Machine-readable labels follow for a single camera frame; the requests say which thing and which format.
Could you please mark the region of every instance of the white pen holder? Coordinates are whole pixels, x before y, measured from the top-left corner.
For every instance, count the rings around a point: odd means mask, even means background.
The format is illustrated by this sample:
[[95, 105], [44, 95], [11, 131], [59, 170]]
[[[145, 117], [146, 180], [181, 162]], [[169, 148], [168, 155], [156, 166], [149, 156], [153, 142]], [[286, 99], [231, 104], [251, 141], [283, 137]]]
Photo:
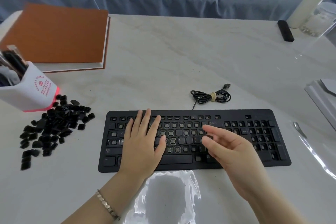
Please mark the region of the white pen holder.
[[0, 87], [0, 99], [23, 112], [46, 111], [53, 107], [60, 89], [33, 63], [27, 63], [21, 82]]

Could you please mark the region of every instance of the keyboard cable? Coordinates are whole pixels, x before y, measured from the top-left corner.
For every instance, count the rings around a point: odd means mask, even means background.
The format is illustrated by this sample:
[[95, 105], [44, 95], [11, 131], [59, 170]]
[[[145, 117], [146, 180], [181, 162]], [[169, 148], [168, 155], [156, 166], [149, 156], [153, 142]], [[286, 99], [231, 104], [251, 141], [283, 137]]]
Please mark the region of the keyboard cable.
[[211, 102], [216, 101], [218, 103], [229, 102], [231, 100], [231, 95], [225, 89], [229, 88], [230, 86], [231, 86], [231, 84], [229, 84], [229, 83], [224, 84], [224, 86], [221, 90], [218, 90], [216, 92], [212, 92], [210, 94], [206, 94], [202, 91], [196, 91], [196, 90], [190, 91], [193, 98], [196, 100], [192, 110], [195, 108], [196, 103], [205, 104], [208, 101], [211, 101]]

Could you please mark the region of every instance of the book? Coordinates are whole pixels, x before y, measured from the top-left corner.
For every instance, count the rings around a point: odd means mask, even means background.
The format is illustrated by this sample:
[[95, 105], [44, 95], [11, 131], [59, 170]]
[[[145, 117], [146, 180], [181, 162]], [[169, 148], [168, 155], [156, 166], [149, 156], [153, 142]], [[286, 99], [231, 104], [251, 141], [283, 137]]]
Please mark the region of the book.
[[10, 27], [0, 38], [0, 50], [15, 45], [42, 72], [105, 67], [107, 10], [28, 3], [16, 20], [3, 24]]

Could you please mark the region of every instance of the finger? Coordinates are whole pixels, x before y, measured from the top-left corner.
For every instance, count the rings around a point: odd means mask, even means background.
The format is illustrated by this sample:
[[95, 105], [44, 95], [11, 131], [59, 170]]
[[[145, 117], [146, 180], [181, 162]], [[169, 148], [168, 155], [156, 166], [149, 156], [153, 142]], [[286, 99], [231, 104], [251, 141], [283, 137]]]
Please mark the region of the finger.
[[143, 117], [143, 119], [141, 121], [138, 133], [141, 134], [142, 136], [146, 135], [147, 128], [148, 128], [148, 122], [149, 122], [149, 119], [151, 118], [151, 112], [152, 111], [148, 108], [146, 110], [145, 116]]
[[162, 158], [162, 155], [165, 152], [165, 149], [166, 149], [166, 136], [162, 136], [160, 138], [159, 145], [157, 146], [155, 153], [154, 153], [157, 164], [159, 164]]
[[134, 120], [132, 118], [128, 121], [128, 124], [125, 128], [124, 140], [128, 140], [131, 137], [131, 130], [132, 130], [133, 121]]
[[158, 127], [159, 127], [159, 124], [160, 124], [160, 121], [161, 121], [161, 116], [158, 115], [156, 116], [153, 124], [151, 125], [148, 133], [147, 133], [147, 136], [151, 139], [153, 139], [153, 141], [155, 140], [155, 137], [156, 137], [156, 132], [158, 130]]
[[138, 114], [137, 114], [137, 116], [135, 118], [131, 134], [135, 134], [135, 135], [138, 134], [141, 118], [142, 118], [142, 110], [139, 110]]
[[220, 139], [227, 141], [228, 143], [233, 142], [234, 140], [242, 140], [243, 138], [241, 136], [238, 136], [237, 134], [230, 132], [223, 128], [216, 128], [209, 125], [203, 125], [203, 130], [207, 133], [214, 134]]
[[213, 152], [218, 158], [222, 159], [225, 163], [230, 163], [233, 151], [225, 148], [224, 146], [216, 143], [214, 140], [207, 136], [202, 137], [202, 144]]

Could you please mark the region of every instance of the black keyboard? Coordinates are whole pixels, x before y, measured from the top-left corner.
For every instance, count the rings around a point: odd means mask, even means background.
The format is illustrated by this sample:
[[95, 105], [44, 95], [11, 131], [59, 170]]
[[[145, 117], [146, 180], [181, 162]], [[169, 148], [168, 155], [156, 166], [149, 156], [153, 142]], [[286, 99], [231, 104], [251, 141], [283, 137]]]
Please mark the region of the black keyboard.
[[[265, 167], [289, 166], [285, 143], [271, 110], [178, 110], [152, 111], [149, 127], [161, 115], [154, 148], [166, 135], [166, 150], [156, 171], [216, 169], [221, 165], [201, 144], [203, 124], [225, 128], [246, 140], [257, 151]], [[137, 111], [110, 111], [106, 115], [98, 170], [117, 172], [120, 167], [125, 127]]]

